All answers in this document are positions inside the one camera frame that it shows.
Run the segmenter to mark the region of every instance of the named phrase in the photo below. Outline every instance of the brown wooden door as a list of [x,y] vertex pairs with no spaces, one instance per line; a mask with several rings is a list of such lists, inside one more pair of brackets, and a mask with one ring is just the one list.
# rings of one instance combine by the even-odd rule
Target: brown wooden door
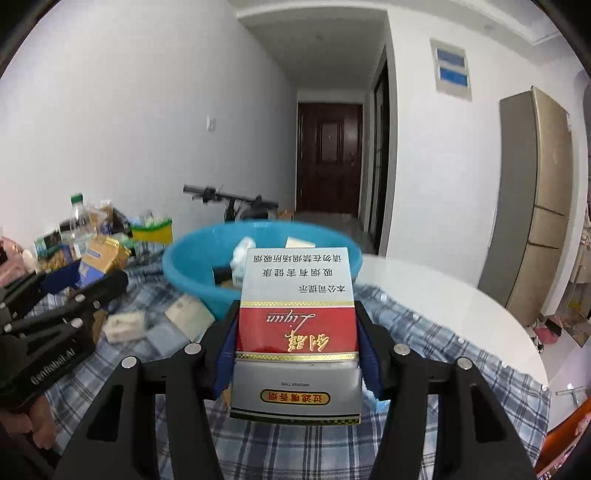
[[298,105],[299,212],[357,217],[361,186],[362,105]]

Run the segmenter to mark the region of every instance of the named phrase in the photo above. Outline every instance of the green bottle cap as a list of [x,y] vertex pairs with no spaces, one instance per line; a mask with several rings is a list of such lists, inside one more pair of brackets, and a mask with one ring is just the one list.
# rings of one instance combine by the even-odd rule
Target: green bottle cap
[[84,200],[84,197],[81,193],[76,193],[70,197],[70,200],[72,201],[72,205],[74,205],[75,203],[81,203]]

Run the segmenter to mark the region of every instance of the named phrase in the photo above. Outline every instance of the ceiling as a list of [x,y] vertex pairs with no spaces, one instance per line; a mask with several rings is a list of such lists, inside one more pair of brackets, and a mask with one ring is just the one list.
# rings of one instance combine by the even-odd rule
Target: ceiling
[[367,89],[383,48],[383,20],[299,19],[249,31],[307,89]]
[[[265,23],[272,24],[282,16],[289,20],[298,9],[310,10],[320,4],[330,6],[330,3],[320,0],[228,1],[249,29]],[[347,4],[348,0],[339,0],[334,3],[334,8],[344,8]],[[556,26],[531,0],[380,0],[374,5],[379,8],[384,4],[422,11],[464,25],[536,64],[573,54]]]

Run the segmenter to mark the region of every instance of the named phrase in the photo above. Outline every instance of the cigarette pack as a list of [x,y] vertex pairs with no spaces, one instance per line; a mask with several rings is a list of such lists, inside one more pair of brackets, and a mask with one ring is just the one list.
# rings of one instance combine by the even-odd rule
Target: cigarette pack
[[346,248],[249,249],[230,408],[270,423],[359,423]]

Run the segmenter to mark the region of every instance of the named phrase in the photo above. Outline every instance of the metal bolt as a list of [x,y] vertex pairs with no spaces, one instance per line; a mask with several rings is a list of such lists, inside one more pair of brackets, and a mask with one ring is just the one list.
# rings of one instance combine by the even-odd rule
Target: metal bolt
[[457,366],[459,366],[462,370],[470,370],[472,365],[472,360],[466,358],[465,356],[457,359]]
[[138,360],[136,359],[136,357],[134,356],[126,356],[122,361],[121,361],[121,366],[123,368],[133,368],[135,367],[135,364],[138,362]]
[[185,347],[185,353],[187,355],[196,355],[201,351],[201,345],[198,343],[190,343]]
[[405,345],[403,343],[397,343],[396,345],[394,345],[394,353],[406,356],[410,353],[410,348],[408,347],[408,345]]

